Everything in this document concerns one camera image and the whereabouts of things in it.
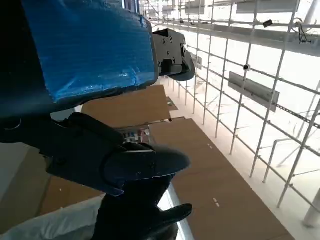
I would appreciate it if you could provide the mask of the black knitted gloved right hand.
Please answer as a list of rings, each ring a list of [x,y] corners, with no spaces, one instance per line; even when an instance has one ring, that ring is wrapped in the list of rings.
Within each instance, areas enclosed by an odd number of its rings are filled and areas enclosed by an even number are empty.
[[[94,240],[175,240],[178,222],[193,210],[191,204],[161,210],[158,204],[173,175],[126,182],[124,193],[105,195],[98,210]]]

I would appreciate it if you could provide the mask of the bare black left hand blue tape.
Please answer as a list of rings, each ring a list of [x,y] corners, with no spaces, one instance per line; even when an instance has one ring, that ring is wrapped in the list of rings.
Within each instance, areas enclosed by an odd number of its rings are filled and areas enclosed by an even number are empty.
[[[195,76],[183,34],[153,31],[142,15],[105,0],[0,3],[0,141],[37,148],[46,171],[120,196],[129,181],[174,175],[190,162],[166,147],[135,143],[87,114],[51,114]]]

